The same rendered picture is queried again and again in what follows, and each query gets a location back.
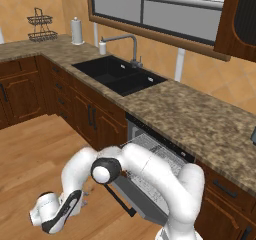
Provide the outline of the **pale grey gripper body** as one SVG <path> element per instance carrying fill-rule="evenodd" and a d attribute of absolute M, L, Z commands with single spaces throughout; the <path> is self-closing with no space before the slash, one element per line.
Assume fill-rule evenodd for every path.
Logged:
<path fill-rule="evenodd" d="M 81 207 L 84 207 L 88 204 L 88 201 L 85 198 L 88 197 L 92 193 L 92 191 L 93 189 L 89 189 L 83 192 Z"/>

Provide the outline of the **grey dishwasher door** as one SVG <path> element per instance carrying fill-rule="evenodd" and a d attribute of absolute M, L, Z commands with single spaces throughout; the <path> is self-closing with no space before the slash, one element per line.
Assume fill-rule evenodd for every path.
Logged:
<path fill-rule="evenodd" d="M 175 176 L 186 164 L 186 161 L 173 151 L 145 133 L 137 135 L 130 142 L 150 150 L 166 161 Z M 161 226 L 165 225 L 169 209 L 160 192 L 151 183 L 128 171 L 127 176 L 119 176 L 112 185 L 142 218 Z"/>

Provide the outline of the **dark wood cupboard door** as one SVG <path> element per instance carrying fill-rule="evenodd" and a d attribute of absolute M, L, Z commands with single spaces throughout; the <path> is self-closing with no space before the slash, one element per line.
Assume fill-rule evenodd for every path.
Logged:
<path fill-rule="evenodd" d="M 127 140 L 127 127 L 116 122 L 112 117 L 96 108 L 97 147 L 99 150 L 109 146 L 119 146 Z"/>
<path fill-rule="evenodd" d="M 87 105 L 91 102 L 76 91 L 73 92 L 74 121 L 79 134 L 92 146 L 96 145 L 96 133 L 88 124 Z"/>
<path fill-rule="evenodd" d="M 215 195 L 203 198 L 195 229 L 203 240 L 240 240 L 247 226 L 252 228 L 247 240 L 256 240 L 256 225 Z"/>
<path fill-rule="evenodd" d="M 0 97 L 11 125 L 21 123 L 46 113 L 43 90 L 38 72 L 0 80 L 8 102 L 5 102 L 2 90 Z"/>

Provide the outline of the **dishwasher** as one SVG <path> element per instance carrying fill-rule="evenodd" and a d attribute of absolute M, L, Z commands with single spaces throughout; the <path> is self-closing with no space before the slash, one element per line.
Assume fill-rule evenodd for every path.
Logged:
<path fill-rule="evenodd" d="M 187 163 L 194 163 L 195 157 L 166 139 L 129 113 L 127 143 L 137 144 L 166 161 L 172 169 L 181 169 Z"/>

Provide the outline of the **dark wood drawer front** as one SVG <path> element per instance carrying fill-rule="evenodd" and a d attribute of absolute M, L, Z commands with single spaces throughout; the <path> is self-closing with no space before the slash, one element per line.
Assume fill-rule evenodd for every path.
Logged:
<path fill-rule="evenodd" d="M 61 85 L 63 87 L 62 90 L 58 89 L 55 84 L 58 83 L 59 85 Z M 70 88 L 67 84 L 65 84 L 64 82 L 58 80 L 58 79 L 53 79 L 53 87 L 61 94 L 63 94 L 67 99 L 71 99 L 71 92 L 70 92 Z"/>
<path fill-rule="evenodd" d="M 74 122 L 73 122 L 73 116 L 68 112 L 66 111 L 65 109 L 62 109 L 62 108 L 58 108 L 57 109 L 57 115 L 60 116 L 60 113 L 64 113 L 68 118 L 65 120 L 71 127 L 74 126 Z"/>
<path fill-rule="evenodd" d="M 199 165 L 205 172 L 206 177 L 206 186 L 213 190 L 220 197 L 225 199 L 230 205 L 232 205 L 236 210 L 243 213 L 246 217 L 250 219 L 256 219 L 256 198 L 251 196 L 249 193 L 242 190 L 240 187 L 226 179 L 224 176 L 215 172 L 208 166 L 204 165 L 202 162 L 197 161 L 197 165 Z M 232 198 L 212 182 L 217 179 L 218 182 L 231 190 L 232 192 L 237 192 L 238 196 L 236 198 Z"/>
<path fill-rule="evenodd" d="M 55 72 L 52 70 L 52 66 L 57 66 L 58 68 L 60 68 L 60 69 L 61 69 L 60 74 L 55 73 Z M 52 73 L 53 75 L 58 76 L 61 80 L 63 80 L 63 81 L 66 82 L 67 84 L 70 83 L 70 75 L 69 75 L 64 69 L 62 69 L 61 67 L 59 67 L 58 65 L 51 63 L 51 64 L 50 64 L 50 71 L 51 71 L 51 73 Z"/>
<path fill-rule="evenodd" d="M 59 94 L 59 93 L 56 93 L 56 94 L 55 94 L 55 97 L 56 97 L 56 103 L 57 103 L 61 108 L 65 109 L 65 110 L 68 111 L 69 113 L 72 112 L 72 105 L 71 105 L 71 102 L 70 102 L 68 99 L 66 99 L 63 95 L 61 95 L 61 94 Z M 65 104 L 64 104 L 64 105 L 60 104 L 60 103 L 58 102 L 58 98 L 60 98 L 62 101 L 64 101 Z"/>
<path fill-rule="evenodd" d="M 34 57 L 0 62 L 0 78 L 18 76 L 37 70 Z"/>

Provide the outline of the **dark wood panel under sink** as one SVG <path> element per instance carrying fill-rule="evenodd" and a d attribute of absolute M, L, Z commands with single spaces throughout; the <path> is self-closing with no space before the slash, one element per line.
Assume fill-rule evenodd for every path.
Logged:
<path fill-rule="evenodd" d="M 76 91 L 78 91 L 83 96 L 87 97 L 90 101 L 95 103 L 98 107 L 100 107 L 114 120 L 122 125 L 126 124 L 125 111 L 118 107 L 116 104 L 114 104 L 112 101 L 109 101 L 102 94 L 98 93 L 97 91 L 76 78 L 73 79 L 73 87 Z"/>

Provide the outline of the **black double sink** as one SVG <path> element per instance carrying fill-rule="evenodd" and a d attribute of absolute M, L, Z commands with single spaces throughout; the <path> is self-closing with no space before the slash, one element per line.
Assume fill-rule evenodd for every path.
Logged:
<path fill-rule="evenodd" d="M 73 67 L 123 97 L 166 81 L 112 55 L 73 64 Z"/>

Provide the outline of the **grey metal tap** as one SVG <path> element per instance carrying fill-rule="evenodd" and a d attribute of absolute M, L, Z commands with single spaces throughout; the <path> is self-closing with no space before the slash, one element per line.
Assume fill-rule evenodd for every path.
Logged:
<path fill-rule="evenodd" d="M 110 42 L 110 41 L 116 41 L 116 40 L 122 40 L 126 38 L 131 38 L 133 40 L 133 58 L 130 61 L 130 64 L 133 68 L 142 68 L 143 64 L 141 61 L 137 60 L 137 39 L 133 34 L 125 34 L 121 36 L 113 36 L 108 38 L 101 38 L 100 41 L 104 42 Z"/>

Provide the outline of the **white paper towel roll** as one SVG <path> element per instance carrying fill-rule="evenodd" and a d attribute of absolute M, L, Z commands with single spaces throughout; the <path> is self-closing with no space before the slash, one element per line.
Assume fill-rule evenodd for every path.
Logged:
<path fill-rule="evenodd" d="M 74 17 L 71 22 L 71 34 L 72 34 L 72 43 L 74 45 L 82 45 L 84 43 L 83 37 L 82 37 L 82 23 L 77 18 Z"/>

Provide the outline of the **wooden framed window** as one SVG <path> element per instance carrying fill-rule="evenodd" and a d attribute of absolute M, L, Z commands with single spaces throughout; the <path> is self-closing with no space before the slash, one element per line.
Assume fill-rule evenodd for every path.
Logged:
<path fill-rule="evenodd" d="M 214 50 L 224 0 L 87 0 L 93 22 L 223 61 Z"/>

